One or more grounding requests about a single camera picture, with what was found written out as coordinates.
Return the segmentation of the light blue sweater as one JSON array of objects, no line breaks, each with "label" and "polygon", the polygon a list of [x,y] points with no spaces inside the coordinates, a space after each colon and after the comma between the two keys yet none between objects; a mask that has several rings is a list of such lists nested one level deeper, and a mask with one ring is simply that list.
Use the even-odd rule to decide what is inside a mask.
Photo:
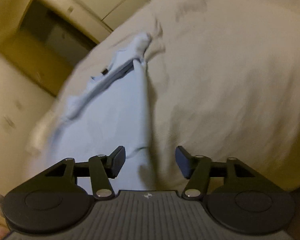
[{"label": "light blue sweater", "polygon": [[82,94],[68,98],[50,138],[49,164],[67,157],[83,162],[123,146],[126,161],[112,181],[114,190],[153,189],[144,58],[150,42],[148,33],[136,35],[115,53],[102,74],[91,78]]}]

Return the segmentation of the beige bed cover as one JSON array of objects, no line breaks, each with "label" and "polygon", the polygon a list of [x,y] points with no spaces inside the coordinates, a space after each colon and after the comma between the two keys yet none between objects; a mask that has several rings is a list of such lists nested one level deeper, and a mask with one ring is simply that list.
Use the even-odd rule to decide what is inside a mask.
[{"label": "beige bed cover", "polygon": [[153,188],[181,189],[181,145],[241,159],[281,188],[300,187],[300,0],[151,0],[74,69],[31,134],[24,178],[49,167],[68,98],[82,94],[139,33],[145,51]]}]

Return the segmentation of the wooden door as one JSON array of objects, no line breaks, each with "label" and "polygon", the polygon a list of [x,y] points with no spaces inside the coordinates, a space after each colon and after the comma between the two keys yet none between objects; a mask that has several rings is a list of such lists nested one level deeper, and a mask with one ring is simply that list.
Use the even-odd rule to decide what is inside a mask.
[{"label": "wooden door", "polygon": [[32,0],[0,53],[40,88],[57,96],[75,66],[97,46],[60,14]]}]

